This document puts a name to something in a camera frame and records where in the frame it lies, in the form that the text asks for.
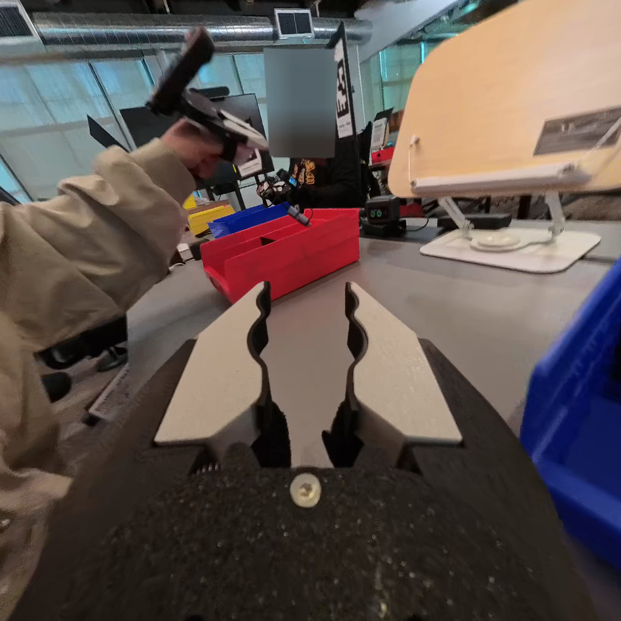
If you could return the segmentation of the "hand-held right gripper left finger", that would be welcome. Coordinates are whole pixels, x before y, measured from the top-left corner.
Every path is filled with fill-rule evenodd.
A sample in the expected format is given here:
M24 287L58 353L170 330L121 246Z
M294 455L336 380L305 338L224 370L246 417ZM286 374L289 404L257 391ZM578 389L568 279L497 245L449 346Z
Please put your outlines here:
M263 281L198 335L155 433L156 446L202 446L221 460L243 443L261 466L290 468L286 418L261 357L270 310L271 286Z

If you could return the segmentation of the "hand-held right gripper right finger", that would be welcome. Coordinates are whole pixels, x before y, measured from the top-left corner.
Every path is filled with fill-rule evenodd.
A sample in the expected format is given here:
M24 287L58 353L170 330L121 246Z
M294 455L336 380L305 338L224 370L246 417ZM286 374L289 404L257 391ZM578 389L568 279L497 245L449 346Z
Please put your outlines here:
M413 446L461 447L463 436L414 330L360 285L345 285L346 344L353 361L345 397L322 440L331 464L352 467L363 448L388 465Z

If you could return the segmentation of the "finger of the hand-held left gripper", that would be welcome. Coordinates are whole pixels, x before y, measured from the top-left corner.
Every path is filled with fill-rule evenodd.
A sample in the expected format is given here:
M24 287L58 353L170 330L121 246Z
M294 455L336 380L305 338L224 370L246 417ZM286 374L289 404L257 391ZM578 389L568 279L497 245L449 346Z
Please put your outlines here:
M261 132L254 129L248 122L239 119L227 111L217 111L216 117L222 122L227 136L235 142L243 144L251 149L269 149L266 137Z

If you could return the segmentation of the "red storage bin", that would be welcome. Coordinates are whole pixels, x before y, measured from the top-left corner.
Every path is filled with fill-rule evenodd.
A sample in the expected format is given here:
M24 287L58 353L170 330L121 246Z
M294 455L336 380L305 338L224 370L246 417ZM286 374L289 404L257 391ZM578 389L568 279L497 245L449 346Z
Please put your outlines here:
M267 281L276 300L360 259L358 209L304 214L308 226L285 215L203 244L203 269L213 287L233 304Z

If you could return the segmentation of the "blue storage bin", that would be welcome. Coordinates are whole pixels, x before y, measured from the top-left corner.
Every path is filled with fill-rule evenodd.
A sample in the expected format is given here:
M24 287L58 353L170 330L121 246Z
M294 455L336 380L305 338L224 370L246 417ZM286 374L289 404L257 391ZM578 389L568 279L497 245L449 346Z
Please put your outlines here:
M214 238L223 238L246 229L288 216L291 204L284 202L269 207L262 205L247 208L218 218L210 223L209 229Z
M620 260L533 369L520 442L564 529L620 569Z

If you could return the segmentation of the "person's left forearm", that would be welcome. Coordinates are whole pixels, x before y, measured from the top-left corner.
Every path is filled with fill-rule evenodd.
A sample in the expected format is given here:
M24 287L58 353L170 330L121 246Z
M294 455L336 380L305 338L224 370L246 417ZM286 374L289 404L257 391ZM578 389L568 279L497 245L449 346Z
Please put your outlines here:
M194 187L155 139L103 151L47 201L1 203L1 349L39 352L125 314L167 274Z

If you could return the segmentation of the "person's left hand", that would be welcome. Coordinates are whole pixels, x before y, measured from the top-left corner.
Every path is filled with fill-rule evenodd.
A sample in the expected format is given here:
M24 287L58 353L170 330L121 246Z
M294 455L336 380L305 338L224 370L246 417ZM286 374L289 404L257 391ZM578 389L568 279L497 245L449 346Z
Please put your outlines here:
M209 179L221 160L224 145L220 138L187 119L176 121L160 137L195 179Z

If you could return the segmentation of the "yellow storage bin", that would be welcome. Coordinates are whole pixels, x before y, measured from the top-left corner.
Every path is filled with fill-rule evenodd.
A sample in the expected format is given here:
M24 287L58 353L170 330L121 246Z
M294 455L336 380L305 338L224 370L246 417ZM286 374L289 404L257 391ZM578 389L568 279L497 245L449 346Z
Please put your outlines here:
M203 237L211 229L211 223L235 213L233 206L226 201L207 201L191 194L183 203L188 215L188 227L195 237Z

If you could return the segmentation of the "printed marker sign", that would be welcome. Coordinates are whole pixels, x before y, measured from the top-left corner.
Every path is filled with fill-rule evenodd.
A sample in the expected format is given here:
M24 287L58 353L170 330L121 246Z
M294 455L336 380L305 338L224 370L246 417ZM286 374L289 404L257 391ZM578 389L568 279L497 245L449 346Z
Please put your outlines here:
M330 37L327 48L333 51L333 58L337 66L337 138L339 141L351 142L356 138L357 132L344 21L339 23L336 32Z

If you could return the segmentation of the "black office chair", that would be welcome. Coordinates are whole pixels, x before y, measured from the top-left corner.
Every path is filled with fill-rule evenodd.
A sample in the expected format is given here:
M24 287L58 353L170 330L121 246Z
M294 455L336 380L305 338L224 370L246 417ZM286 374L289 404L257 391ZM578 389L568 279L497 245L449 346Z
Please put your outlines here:
M42 376L51 403L68 395L72 380L66 370L83 359L99 359L96 369L100 373L124 366L128 360L124 346L127 339L127 315L124 314L40 351L38 357L53 370Z

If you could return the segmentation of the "small black display device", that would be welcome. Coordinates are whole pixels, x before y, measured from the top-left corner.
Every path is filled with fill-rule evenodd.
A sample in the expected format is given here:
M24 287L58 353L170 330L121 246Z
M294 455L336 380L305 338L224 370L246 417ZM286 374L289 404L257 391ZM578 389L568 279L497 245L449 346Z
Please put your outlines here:
M361 232L368 237L399 238L406 234L407 223L401 216L402 200L393 195L369 198L361 215Z

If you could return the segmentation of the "black power adapter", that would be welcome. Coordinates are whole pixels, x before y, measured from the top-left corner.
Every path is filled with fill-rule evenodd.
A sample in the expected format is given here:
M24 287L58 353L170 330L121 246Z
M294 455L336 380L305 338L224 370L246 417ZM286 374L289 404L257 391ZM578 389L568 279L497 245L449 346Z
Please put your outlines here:
M512 221L512 215L509 213L470 213L465 217L475 230L505 229ZM437 228L447 232L456 230L458 226L449 215L442 215L437 219Z

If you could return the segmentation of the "person's beige jacket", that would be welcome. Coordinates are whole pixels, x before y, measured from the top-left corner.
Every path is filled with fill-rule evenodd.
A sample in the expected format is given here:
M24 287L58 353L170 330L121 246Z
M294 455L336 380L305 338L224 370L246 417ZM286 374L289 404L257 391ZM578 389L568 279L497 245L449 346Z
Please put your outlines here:
M30 581L49 519L72 483L57 453L60 428L33 353L1 314L1 619Z

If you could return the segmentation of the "wooden book stand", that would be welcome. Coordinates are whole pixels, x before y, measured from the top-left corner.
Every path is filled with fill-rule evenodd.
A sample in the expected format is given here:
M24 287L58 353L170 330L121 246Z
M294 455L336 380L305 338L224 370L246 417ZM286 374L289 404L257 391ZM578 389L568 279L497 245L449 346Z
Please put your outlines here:
M456 224L432 258L559 273L601 240L561 194L620 188L620 1L523 1L439 45L415 73L389 169L400 198ZM475 230L456 198L544 196L548 229Z

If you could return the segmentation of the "silver ventilation duct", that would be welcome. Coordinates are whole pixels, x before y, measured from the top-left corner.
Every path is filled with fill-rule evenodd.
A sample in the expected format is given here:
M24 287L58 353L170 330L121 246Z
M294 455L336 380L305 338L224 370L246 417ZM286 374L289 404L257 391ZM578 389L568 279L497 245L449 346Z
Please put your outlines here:
M218 51L256 51L279 44L327 45L340 24L346 39L365 44L371 39L368 20L312 17L311 36L281 38L275 17L33 12L30 18L48 49L128 51L174 49L187 30L204 26Z

